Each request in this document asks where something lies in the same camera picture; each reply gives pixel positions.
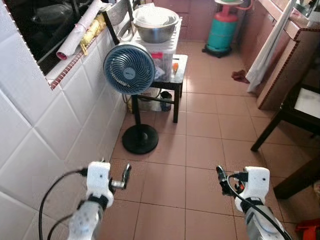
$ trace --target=black cable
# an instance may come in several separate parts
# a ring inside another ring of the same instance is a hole
[[[278,224],[276,224],[267,214],[265,214],[260,208],[258,208],[256,205],[254,205],[252,202],[249,202],[248,200],[244,199],[243,197],[241,197],[231,186],[229,179],[231,177],[235,177],[235,175],[230,175],[226,178],[226,182],[229,185],[229,188],[231,189],[231,191],[236,195],[237,198],[239,198],[241,201],[249,204],[254,210],[256,210],[258,213],[260,213],[262,216],[264,216],[265,219],[267,219],[278,231],[279,233],[282,235],[282,237],[285,240],[292,240],[290,237],[288,237],[288,235],[282,231],[282,229],[278,226]]]
[[[72,174],[81,174],[82,176],[87,176],[88,173],[88,169],[87,168],[83,168],[83,169],[78,169],[78,170],[73,170],[73,171],[68,171],[65,174],[63,174],[62,176],[60,176],[53,184],[52,186],[48,189],[48,191],[46,191],[45,195],[42,198],[41,201],[41,205],[40,205],[40,209],[39,209],[39,219],[38,219],[38,231],[39,231],[39,240],[44,240],[44,236],[42,233],[42,212],[44,210],[44,205],[45,205],[45,201],[49,195],[49,193],[52,191],[52,189],[64,178],[67,177],[69,175]]]
[[[63,218],[59,219],[59,220],[52,226],[52,228],[50,229],[50,232],[49,232],[49,234],[48,234],[47,240],[50,240],[50,239],[51,239],[51,236],[52,236],[52,234],[54,233],[54,230],[56,229],[56,227],[57,227],[60,223],[62,223],[63,221],[71,218],[72,215],[73,215],[73,214],[70,214],[70,215],[68,215],[68,216],[64,216]]]

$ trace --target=table top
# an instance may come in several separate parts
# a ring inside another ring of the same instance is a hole
[[[171,84],[182,84],[185,77],[186,67],[187,67],[188,56],[187,55],[180,55],[174,54],[172,57],[172,64],[178,63],[179,67],[176,73],[174,74],[174,70],[171,68],[171,78],[170,81],[157,81],[154,82],[158,83],[171,83]]]

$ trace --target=electric fan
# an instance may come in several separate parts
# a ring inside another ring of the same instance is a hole
[[[132,95],[132,111],[135,125],[125,131],[122,144],[134,154],[146,154],[158,144],[156,130],[141,124],[138,94],[150,87],[155,79],[155,64],[148,51],[135,42],[122,42],[115,46],[105,57],[103,63],[107,81],[118,92]]]

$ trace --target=red object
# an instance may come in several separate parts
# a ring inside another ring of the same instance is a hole
[[[162,59],[164,57],[164,53],[163,52],[154,52],[154,53],[151,53],[151,56],[153,59]]]
[[[296,226],[295,231],[303,231],[303,240],[317,240],[317,228],[320,228],[320,218],[302,221]]]

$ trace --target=black chair leg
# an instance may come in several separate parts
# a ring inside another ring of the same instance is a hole
[[[264,141],[267,139],[267,137],[272,133],[272,131],[275,129],[275,127],[278,125],[278,123],[281,121],[281,114],[278,112],[269,125],[265,128],[265,130],[262,132],[262,134],[259,136],[257,141],[253,144],[251,147],[251,151],[256,152],[260,148],[260,146],[264,143]]]

